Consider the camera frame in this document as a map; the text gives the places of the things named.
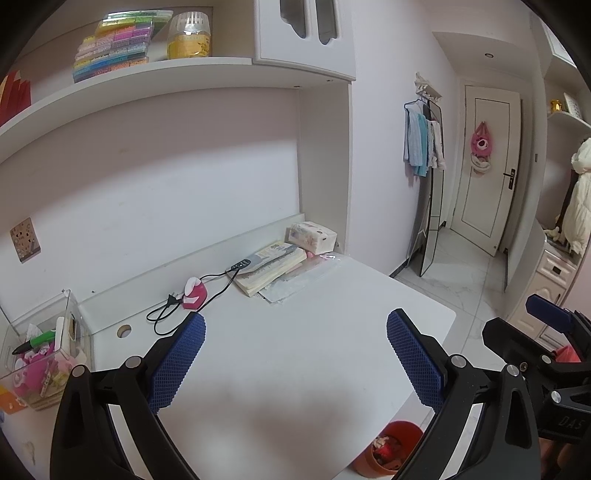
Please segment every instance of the bag hanging on door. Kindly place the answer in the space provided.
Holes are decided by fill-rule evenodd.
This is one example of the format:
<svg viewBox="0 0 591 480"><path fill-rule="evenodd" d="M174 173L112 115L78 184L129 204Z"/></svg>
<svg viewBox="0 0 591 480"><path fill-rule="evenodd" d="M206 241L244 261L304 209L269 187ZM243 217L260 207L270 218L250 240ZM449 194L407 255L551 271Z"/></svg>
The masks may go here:
<svg viewBox="0 0 591 480"><path fill-rule="evenodd" d="M470 141L472 148L472 168L477 173L486 173L491 169L490 157L492 154L492 139L486 122L481 122L476 131L472 134Z"/></svg>

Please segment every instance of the power cord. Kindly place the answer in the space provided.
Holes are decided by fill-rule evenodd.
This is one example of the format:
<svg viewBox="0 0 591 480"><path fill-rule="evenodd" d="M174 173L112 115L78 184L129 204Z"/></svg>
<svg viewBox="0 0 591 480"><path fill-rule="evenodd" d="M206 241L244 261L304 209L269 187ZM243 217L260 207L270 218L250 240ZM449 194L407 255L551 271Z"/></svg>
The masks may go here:
<svg viewBox="0 0 591 480"><path fill-rule="evenodd" d="M209 277L221 277L222 275L226 275L229 274L230 272L234 272L234 275L232 276L232 278L230 279L230 281L228 282L228 284L221 289L221 291L217 292L213 297L211 297L208 301L206 301L203 305L201 305L197 310L196 313L199 313L201 310L203 310L207 305L209 305L214 299L218 298L222 293L224 293L229 287L230 285L232 285L232 282L234 282L234 280L236 279L236 276L238 275L238 272L240 272L240 270L243 270L244 268L246 268L248 265L250 265L250 260L242 260L241 262L238 262L237 264L233 265L230 270L225 271L224 273L218 273L218 274L213 274L213 275L204 275L200 278L200 280L204 280L205 278L209 278ZM170 317L174 312L177 311L178 307L180 307L180 305L183 302L183 296L181 295L181 297L178 299L176 298L174 295L168 295L168 299L166 301L166 304L162 305L161 307L158 307L157 309L152 310L151 312L149 312L146 315L146 320L148 320L149 322L154 322L154 333L160 337L164 337L167 335L170 335L171 333L173 333L179 326L180 324L178 324L175 328L173 328L172 330L170 330L169 332L166 333L160 333L158 330L156 330L156 326L158 325L158 322L161 322L162 320L167 319L168 317ZM165 313L170 307L173 307L172 310L170 310L168 313ZM156 312L159 312L158 317L154 318L150 318L151 315L153 315Z"/></svg>

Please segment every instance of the jar lid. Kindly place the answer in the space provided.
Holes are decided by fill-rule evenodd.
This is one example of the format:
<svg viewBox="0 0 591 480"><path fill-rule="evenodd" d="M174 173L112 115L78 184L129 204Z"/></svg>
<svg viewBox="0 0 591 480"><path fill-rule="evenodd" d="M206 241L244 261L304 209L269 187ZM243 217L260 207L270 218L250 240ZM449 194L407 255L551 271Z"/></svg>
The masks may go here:
<svg viewBox="0 0 591 480"><path fill-rule="evenodd" d="M190 35L198 32L211 34L207 14L203 12L184 12L171 20L168 36L171 37L179 33Z"/></svg>

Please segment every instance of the transparent storage container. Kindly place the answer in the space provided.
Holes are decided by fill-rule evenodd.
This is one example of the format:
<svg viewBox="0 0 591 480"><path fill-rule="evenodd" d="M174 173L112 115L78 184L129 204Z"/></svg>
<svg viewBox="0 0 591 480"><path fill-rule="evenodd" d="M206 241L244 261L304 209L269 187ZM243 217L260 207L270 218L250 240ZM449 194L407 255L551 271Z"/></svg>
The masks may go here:
<svg viewBox="0 0 591 480"><path fill-rule="evenodd" d="M185 12L170 21L168 59L209 57L212 32L209 17L203 12Z"/></svg>
<svg viewBox="0 0 591 480"><path fill-rule="evenodd" d="M59 340L56 338L53 341L52 353L40 355L38 352L43 348L42 345L29 353L32 358L26 365L24 355L12 354L17 346L25 342L29 324L37 325L42 332L47 332L56 329L60 317L64 319L63 334ZM19 335L9 328L5 334L0 352L0 374L3 375L0 385L35 410L59 403L72 368L80 364L92 367L92 340L76 299L66 290L17 319L14 325L22 333Z"/></svg>

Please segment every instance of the door handle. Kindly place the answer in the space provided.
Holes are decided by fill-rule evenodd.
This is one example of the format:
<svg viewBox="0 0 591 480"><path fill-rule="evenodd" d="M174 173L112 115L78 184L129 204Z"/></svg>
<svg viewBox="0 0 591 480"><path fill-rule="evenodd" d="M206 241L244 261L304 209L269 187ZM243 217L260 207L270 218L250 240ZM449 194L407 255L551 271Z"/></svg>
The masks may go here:
<svg viewBox="0 0 591 480"><path fill-rule="evenodd" d="M509 177L509 190L513 190L513 183L515 182L515 169L511 169L511 173L504 173L505 177Z"/></svg>

